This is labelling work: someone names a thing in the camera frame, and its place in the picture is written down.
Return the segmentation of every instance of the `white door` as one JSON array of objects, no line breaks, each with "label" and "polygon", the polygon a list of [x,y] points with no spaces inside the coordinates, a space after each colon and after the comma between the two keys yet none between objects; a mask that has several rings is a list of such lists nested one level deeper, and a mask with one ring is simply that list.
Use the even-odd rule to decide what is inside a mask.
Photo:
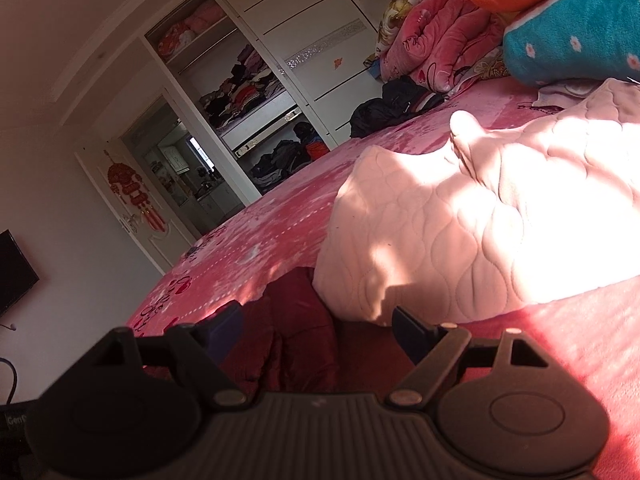
[{"label": "white door", "polygon": [[120,139],[81,146],[76,158],[124,230],[163,274],[195,242]]},{"label": "white door", "polygon": [[365,69],[376,32],[351,0],[222,0],[296,84],[337,144],[382,84]]}]

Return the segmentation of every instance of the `red chinese knot ornament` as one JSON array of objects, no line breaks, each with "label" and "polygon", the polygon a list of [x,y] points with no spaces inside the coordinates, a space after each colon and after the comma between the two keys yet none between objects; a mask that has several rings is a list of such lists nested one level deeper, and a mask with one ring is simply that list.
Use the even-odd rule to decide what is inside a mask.
[{"label": "red chinese knot ornament", "polygon": [[111,161],[111,166],[107,170],[107,180],[111,191],[122,200],[123,204],[127,203],[123,195],[129,197],[131,205],[140,209],[143,218],[154,231],[166,232],[166,222],[149,201],[149,195],[144,192],[148,189],[142,181],[142,177],[131,166],[122,162],[114,162],[107,150],[104,150],[104,154]]}]

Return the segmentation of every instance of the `pink folded quilt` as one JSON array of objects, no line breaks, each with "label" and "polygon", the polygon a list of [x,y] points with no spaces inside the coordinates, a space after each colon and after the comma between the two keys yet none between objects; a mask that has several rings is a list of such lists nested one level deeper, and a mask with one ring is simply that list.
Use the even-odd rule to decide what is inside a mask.
[{"label": "pink folded quilt", "polygon": [[334,315],[469,322],[640,275],[638,86],[609,79],[510,130],[463,111],[450,126],[437,152],[356,162],[316,264]]},{"label": "pink folded quilt", "polygon": [[502,43],[500,17],[470,0],[423,0],[381,57],[384,81],[409,74],[435,92],[449,92],[456,77]]}]

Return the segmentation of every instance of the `white wardrobe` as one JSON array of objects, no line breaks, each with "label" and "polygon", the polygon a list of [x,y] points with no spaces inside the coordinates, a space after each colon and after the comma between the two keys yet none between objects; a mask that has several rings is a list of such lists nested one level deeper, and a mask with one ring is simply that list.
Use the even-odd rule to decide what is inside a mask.
[{"label": "white wardrobe", "polygon": [[[162,68],[175,112],[248,205],[260,197],[248,171],[250,162],[279,139],[295,139],[294,121],[312,123],[329,149],[350,138],[353,111],[382,94],[382,84],[363,64],[374,51],[376,32],[352,0],[215,0],[226,17],[176,56],[162,60],[157,47],[164,32],[204,1],[184,1],[142,40]],[[231,133],[210,125],[199,99],[227,77],[213,74],[212,67],[226,44],[238,50],[239,36],[254,47],[285,91]]]}]

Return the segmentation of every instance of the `monitor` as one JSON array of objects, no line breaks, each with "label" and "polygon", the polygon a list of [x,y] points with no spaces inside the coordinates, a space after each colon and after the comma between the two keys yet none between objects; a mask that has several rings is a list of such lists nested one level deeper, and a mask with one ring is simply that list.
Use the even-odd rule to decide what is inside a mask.
[{"label": "monitor", "polygon": [[0,316],[38,281],[9,231],[0,234]]}]

